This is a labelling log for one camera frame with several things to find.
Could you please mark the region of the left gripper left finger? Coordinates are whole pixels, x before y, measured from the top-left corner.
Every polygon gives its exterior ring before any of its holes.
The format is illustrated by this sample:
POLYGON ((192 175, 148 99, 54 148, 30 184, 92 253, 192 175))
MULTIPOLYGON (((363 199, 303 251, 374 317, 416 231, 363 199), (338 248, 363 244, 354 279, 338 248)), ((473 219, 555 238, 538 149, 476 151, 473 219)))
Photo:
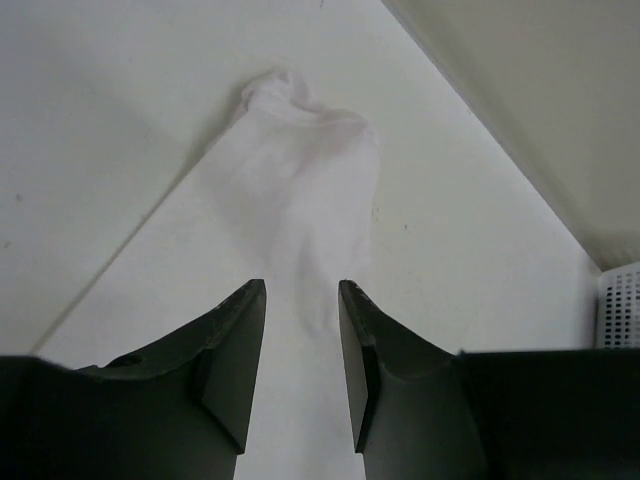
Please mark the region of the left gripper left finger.
POLYGON ((248 438, 265 284, 109 364, 1 360, 5 479, 230 479, 248 438))

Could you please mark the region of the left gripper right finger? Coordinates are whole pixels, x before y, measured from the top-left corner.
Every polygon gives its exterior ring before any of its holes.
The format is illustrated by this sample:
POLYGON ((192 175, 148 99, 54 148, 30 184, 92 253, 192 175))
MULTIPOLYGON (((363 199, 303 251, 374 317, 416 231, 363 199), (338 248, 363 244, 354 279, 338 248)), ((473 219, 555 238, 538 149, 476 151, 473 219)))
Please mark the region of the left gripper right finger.
POLYGON ((639 354, 451 354, 338 287, 349 411, 370 479, 635 479, 639 354))

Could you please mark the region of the pale pink tank top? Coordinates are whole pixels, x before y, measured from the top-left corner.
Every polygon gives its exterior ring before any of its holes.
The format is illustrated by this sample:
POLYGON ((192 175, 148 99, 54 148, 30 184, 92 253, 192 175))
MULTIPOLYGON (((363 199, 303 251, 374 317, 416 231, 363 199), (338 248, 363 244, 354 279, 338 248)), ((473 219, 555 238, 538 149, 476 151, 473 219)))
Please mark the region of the pale pink tank top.
POLYGON ((266 321, 240 479, 360 479, 338 284, 369 262, 379 142, 298 74, 254 80, 228 126, 41 348, 104 365, 265 282, 266 321))

